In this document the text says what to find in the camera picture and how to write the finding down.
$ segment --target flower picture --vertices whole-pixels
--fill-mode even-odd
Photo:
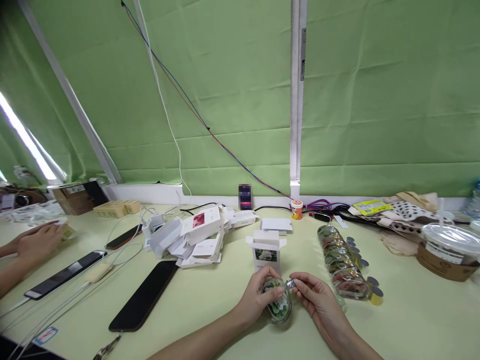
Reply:
[[[255,258],[263,261],[277,261],[277,252],[274,250],[255,249]]]
[[[196,228],[197,226],[205,224],[205,214],[199,213],[193,217],[193,227]]]

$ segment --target smartphone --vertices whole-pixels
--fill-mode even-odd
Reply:
[[[58,288],[63,283],[66,283],[71,278],[80,274],[83,270],[90,265],[95,264],[98,260],[107,255],[106,251],[94,250],[88,255],[85,255],[80,260],[74,262],[70,266],[67,266],[62,271],[57,272],[52,277],[49,277],[44,282],[39,283],[37,286],[32,287],[23,296],[33,300],[40,300],[44,296],[50,294],[53,290]]]
[[[109,250],[117,250],[118,248],[120,248],[123,244],[129,242],[133,236],[138,236],[138,234],[141,234],[142,233],[142,225],[135,225],[134,227],[132,227],[130,230],[124,232],[122,235],[120,235],[119,237],[113,239],[112,241],[110,241],[106,246],[105,248],[106,249],[109,249]]]
[[[252,210],[252,185],[238,184],[238,207],[240,210]]]
[[[108,330],[116,333],[140,329],[179,268],[175,263],[159,262],[115,316]]]

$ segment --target metal clip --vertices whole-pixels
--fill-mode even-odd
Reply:
[[[102,360],[105,355],[107,355],[109,352],[113,350],[115,345],[120,341],[122,338],[122,335],[117,335],[115,339],[111,343],[109,343],[107,346],[102,347],[95,355],[93,360]]]

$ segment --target hand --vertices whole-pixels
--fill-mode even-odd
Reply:
[[[308,272],[294,272],[296,294],[330,349],[344,359],[345,340],[356,335],[330,287]]]
[[[62,241],[67,225],[49,224],[41,227],[37,232],[23,236],[18,242],[18,257],[34,263],[46,259]]]
[[[280,299],[284,293],[284,289],[281,286],[277,286],[270,291],[260,294],[262,285],[268,277],[282,279],[270,265],[264,266],[260,271],[251,276],[240,302],[232,310],[245,328],[253,325],[265,307]]]
[[[50,221],[50,222],[44,223],[40,226],[31,228],[30,230],[24,231],[20,235],[17,235],[16,238],[14,238],[8,244],[3,246],[2,256],[7,256],[7,255],[18,253],[19,242],[23,237],[28,236],[28,235],[36,234],[40,229],[42,229],[42,228],[44,228],[48,225],[55,224],[57,222],[58,222],[58,220]]]

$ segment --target window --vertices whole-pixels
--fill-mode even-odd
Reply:
[[[5,177],[2,170],[0,170],[0,183],[6,183],[6,182],[7,182],[7,178]]]
[[[42,153],[46,154],[45,149],[43,149],[43,147],[39,148],[40,144],[38,144],[38,142],[36,144],[35,142],[37,139],[35,139],[33,135],[31,136],[29,134],[29,131],[25,129],[24,125],[22,124],[20,119],[17,117],[17,115],[15,115],[13,109],[10,107],[9,103],[7,102],[7,99],[5,99],[5,97],[1,92],[0,92],[0,107],[5,112],[5,115],[8,121],[10,122],[11,126],[16,130],[16,132],[18,133],[18,136],[20,137],[20,139],[23,141],[25,146],[28,148],[28,150],[34,157],[35,161],[40,167],[41,172],[43,173],[43,176],[45,176],[45,179],[48,180],[48,184],[49,185],[61,184],[62,181],[59,179],[58,176],[55,175],[55,173],[52,171],[52,168],[49,166],[46,159],[42,155]],[[60,167],[54,162],[51,156],[48,156],[48,161],[51,164],[53,164],[57,169],[60,169]]]

